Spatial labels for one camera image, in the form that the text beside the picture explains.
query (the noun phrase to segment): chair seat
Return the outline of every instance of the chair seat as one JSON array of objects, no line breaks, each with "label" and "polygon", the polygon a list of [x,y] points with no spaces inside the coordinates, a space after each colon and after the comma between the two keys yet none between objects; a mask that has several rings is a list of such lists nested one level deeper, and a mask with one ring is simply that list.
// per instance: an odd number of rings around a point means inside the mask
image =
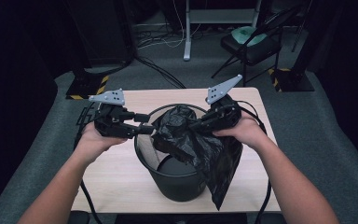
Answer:
[{"label": "chair seat", "polygon": [[[232,35],[224,36],[220,41],[220,45],[231,54],[235,54],[237,49],[241,47],[241,44],[239,44],[237,40],[232,37]],[[282,46],[278,41],[270,37],[266,37],[258,44],[247,48],[246,59],[243,59],[241,55],[236,56],[247,65],[253,66],[266,60],[271,55],[278,53],[281,48]]]}]

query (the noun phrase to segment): bucket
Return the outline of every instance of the bucket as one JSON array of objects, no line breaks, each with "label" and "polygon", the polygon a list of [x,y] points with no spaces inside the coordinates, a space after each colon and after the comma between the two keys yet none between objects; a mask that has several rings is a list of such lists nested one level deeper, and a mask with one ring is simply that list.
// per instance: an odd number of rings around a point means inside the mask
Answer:
[{"label": "bucket", "polygon": [[[149,123],[176,105],[165,105],[151,112]],[[193,109],[200,118],[206,111],[194,105],[185,105]],[[205,181],[191,164],[178,161],[168,153],[153,147],[153,138],[149,134],[138,134],[135,139],[135,151],[139,161],[152,175],[159,190],[167,198],[176,202],[187,202],[197,198],[205,190]]]}]

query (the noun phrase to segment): table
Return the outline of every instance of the table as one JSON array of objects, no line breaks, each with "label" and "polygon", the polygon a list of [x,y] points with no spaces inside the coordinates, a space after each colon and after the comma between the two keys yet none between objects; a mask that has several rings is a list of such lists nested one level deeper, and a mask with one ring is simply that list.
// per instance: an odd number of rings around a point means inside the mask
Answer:
[{"label": "table", "polygon": [[189,0],[186,0],[186,44],[183,60],[190,61],[190,23],[250,23],[255,27],[260,6],[261,0],[257,0],[255,8],[190,10]]},{"label": "table", "polygon": [[[233,88],[228,93],[234,100],[252,104],[266,125],[268,136],[275,142],[266,110],[260,94],[255,88]],[[150,113],[163,105],[190,104],[204,109],[206,89],[124,91],[129,111]],[[208,188],[201,195],[185,203],[174,202],[159,191],[147,169],[138,160],[133,139],[111,147],[96,162],[91,164],[84,175],[98,213],[214,213],[218,212]],[[268,177],[258,155],[244,146],[241,161],[228,189],[220,212],[255,212],[261,207],[267,192]],[[90,207],[80,189],[72,210],[89,211]],[[266,211],[280,211],[275,194],[271,197]]]}]

